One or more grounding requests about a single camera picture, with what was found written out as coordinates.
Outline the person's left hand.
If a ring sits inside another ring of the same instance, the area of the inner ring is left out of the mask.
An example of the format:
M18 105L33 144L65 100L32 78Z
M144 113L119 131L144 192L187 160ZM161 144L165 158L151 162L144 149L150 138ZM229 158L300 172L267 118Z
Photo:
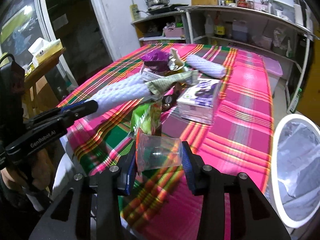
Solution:
M55 177L55 168L46 149L38 152L36 161L31 167L33 185L39 190L45 190ZM28 187L23 178L15 170L4 168L1 170L1 175L8 189L23 193L23 188Z

